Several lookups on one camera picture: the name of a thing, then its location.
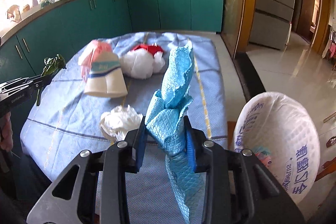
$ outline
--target red object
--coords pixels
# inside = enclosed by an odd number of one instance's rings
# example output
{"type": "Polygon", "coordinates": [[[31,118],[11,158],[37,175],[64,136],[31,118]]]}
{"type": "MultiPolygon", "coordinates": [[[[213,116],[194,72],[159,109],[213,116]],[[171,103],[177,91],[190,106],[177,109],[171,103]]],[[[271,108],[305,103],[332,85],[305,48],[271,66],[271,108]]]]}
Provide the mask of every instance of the red object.
{"type": "Polygon", "coordinates": [[[150,54],[153,55],[156,54],[157,52],[164,52],[164,50],[157,45],[147,45],[147,44],[139,44],[138,46],[135,46],[132,51],[138,50],[140,48],[144,48],[145,50],[147,50],[150,54]]]}

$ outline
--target metal bolt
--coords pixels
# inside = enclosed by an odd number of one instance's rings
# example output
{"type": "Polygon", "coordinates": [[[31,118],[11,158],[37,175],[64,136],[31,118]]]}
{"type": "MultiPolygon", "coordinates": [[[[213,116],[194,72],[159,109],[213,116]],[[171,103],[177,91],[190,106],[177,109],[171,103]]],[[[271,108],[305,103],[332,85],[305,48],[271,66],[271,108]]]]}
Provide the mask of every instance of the metal bolt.
{"type": "Polygon", "coordinates": [[[126,147],[127,145],[128,145],[128,143],[125,142],[125,141],[120,141],[120,142],[117,143],[117,146],[118,146],[119,148],[124,148],[124,147],[126,147]]]}
{"type": "Polygon", "coordinates": [[[80,153],[81,157],[83,157],[83,158],[87,157],[89,154],[90,154],[90,151],[89,151],[89,150],[83,150],[83,151],[80,153]]]}
{"type": "Polygon", "coordinates": [[[214,145],[213,141],[209,141],[209,140],[205,141],[203,144],[205,147],[213,147],[214,145]]]}
{"type": "Polygon", "coordinates": [[[252,156],[252,151],[250,149],[244,149],[242,153],[246,157],[252,156]]]}

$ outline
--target white trash bin liner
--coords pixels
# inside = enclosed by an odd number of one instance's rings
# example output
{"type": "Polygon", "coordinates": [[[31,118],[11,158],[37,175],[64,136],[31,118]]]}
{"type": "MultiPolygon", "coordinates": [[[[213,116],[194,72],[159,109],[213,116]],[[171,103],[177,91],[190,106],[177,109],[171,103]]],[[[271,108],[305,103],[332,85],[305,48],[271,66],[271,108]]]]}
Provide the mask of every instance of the white trash bin liner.
{"type": "Polygon", "coordinates": [[[269,150],[268,169],[298,204],[312,187],[320,164],[319,137],[306,109],[277,92],[252,98],[241,111],[231,148],[269,150]]]}

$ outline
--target turquoise cleaning cloth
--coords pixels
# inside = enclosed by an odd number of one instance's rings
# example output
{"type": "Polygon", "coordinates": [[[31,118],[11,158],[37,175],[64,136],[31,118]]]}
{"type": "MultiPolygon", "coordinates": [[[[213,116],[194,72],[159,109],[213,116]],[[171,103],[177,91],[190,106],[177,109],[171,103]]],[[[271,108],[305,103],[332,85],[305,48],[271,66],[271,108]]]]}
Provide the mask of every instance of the turquoise cleaning cloth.
{"type": "Polygon", "coordinates": [[[188,165],[183,115],[192,97],[188,94],[194,72],[191,42],[170,51],[169,66],[149,104],[145,124],[149,134],[166,153],[166,169],[186,223],[197,209],[204,192],[200,174],[188,165]]]}

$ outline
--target doorway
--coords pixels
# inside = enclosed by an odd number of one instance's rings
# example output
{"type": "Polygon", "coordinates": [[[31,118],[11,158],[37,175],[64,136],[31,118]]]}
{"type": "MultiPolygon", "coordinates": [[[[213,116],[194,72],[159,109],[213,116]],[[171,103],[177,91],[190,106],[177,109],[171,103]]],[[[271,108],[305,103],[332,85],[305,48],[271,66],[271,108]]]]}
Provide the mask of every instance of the doorway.
{"type": "Polygon", "coordinates": [[[296,33],[312,43],[319,20],[320,0],[302,0],[296,33]]]}

